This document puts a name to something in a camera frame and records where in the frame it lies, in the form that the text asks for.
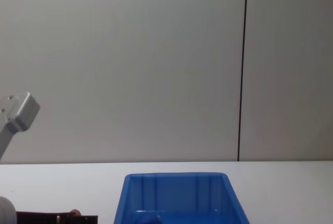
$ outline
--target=white wall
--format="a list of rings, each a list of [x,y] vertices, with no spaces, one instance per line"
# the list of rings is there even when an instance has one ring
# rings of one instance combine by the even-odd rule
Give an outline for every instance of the white wall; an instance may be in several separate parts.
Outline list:
[[[5,163],[236,160],[245,0],[0,0]]]
[[[248,0],[241,160],[333,158],[332,0]]]

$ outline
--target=gray cylinder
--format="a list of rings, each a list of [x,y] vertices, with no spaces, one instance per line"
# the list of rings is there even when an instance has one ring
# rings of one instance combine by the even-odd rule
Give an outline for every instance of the gray cylinder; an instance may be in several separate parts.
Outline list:
[[[16,211],[13,204],[0,196],[0,224],[17,224]]]

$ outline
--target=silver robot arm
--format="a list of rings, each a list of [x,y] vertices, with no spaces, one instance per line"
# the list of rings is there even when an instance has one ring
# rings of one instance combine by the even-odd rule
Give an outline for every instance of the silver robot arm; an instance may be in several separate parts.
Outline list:
[[[0,99],[0,160],[13,135],[29,129],[39,110],[29,92]]]

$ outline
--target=blue tray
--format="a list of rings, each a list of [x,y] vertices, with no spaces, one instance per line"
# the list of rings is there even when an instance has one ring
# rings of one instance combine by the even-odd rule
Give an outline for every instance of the blue tray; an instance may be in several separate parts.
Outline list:
[[[223,173],[128,175],[114,224],[249,224]]]

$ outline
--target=white tabletop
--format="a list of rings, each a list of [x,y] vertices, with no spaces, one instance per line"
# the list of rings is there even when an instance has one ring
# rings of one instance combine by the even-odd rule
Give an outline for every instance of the white tabletop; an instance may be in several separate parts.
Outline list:
[[[0,196],[18,211],[70,211],[113,223],[124,177],[223,172],[251,223],[332,223],[333,161],[0,165]]]

